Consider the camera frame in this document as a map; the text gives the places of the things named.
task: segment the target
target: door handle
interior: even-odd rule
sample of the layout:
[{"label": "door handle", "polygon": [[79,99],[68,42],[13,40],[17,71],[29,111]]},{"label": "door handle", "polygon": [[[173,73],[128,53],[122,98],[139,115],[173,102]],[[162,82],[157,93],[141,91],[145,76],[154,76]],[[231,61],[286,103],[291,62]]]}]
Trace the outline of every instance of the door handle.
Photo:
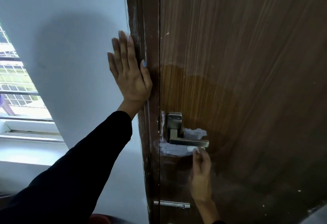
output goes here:
[{"label": "door handle", "polygon": [[169,112],[167,115],[167,134],[168,143],[183,146],[194,146],[194,147],[209,147],[208,140],[196,140],[184,138],[181,134],[182,129],[182,113]]}]

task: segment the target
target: door frame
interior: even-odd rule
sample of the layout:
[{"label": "door frame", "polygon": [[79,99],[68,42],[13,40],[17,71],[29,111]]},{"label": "door frame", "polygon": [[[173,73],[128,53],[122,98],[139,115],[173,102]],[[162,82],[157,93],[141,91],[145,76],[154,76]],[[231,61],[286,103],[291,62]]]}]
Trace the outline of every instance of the door frame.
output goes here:
[{"label": "door frame", "polygon": [[138,112],[138,121],[149,223],[159,223],[159,207],[153,204],[159,201],[159,155],[157,160],[152,156],[157,154],[155,143],[160,140],[160,0],[127,0],[127,9],[136,58],[139,63],[145,60],[153,82],[151,96]]}]

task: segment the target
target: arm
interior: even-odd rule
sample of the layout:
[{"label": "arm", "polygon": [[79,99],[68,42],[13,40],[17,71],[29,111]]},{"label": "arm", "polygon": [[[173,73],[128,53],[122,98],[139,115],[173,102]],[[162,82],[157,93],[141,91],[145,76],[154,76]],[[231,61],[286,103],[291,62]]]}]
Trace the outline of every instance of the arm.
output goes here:
[{"label": "arm", "polygon": [[211,161],[202,148],[193,152],[193,168],[190,177],[191,195],[204,224],[224,224],[220,221],[216,205],[211,198]]},{"label": "arm", "polygon": [[133,40],[127,41],[123,32],[119,38],[112,40],[115,56],[108,53],[108,60],[124,101],[116,112],[19,192],[0,211],[0,223],[88,222],[115,160],[130,140],[131,120],[149,98],[152,87],[146,67],[141,65],[141,71],[138,69]]}]

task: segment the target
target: hand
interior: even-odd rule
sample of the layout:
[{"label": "hand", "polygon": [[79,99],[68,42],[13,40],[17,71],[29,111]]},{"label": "hand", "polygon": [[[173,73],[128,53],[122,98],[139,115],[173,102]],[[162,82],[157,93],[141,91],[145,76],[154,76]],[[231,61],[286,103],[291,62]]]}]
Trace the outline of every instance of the hand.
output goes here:
[{"label": "hand", "polygon": [[200,148],[199,152],[194,149],[193,168],[190,176],[191,195],[204,224],[212,224],[219,220],[216,205],[211,199],[210,169],[209,154],[203,148]]},{"label": "hand", "polygon": [[124,97],[118,110],[125,111],[131,119],[150,97],[152,81],[144,60],[138,68],[133,39],[119,31],[119,40],[112,39],[114,55],[108,53],[109,68]]}]

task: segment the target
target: wooden surface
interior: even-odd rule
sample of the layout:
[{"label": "wooden surface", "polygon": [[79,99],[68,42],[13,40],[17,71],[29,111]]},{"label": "wooden surface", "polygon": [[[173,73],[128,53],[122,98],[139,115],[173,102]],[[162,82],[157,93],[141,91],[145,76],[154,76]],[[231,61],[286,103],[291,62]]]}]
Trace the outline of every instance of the wooden surface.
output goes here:
[{"label": "wooden surface", "polygon": [[159,218],[159,209],[153,207],[153,201],[159,200],[159,164],[152,159],[153,143],[159,140],[159,5],[159,0],[127,0],[136,57],[139,63],[146,61],[153,83],[149,101],[138,112],[150,224]]},{"label": "wooden surface", "polygon": [[[327,0],[160,0],[160,110],[207,131],[228,224],[298,223],[324,204],[326,70]],[[165,124],[160,199],[192,203],[191,156],[166,143]],[[202,223],[194,207],[160,215]]]}]

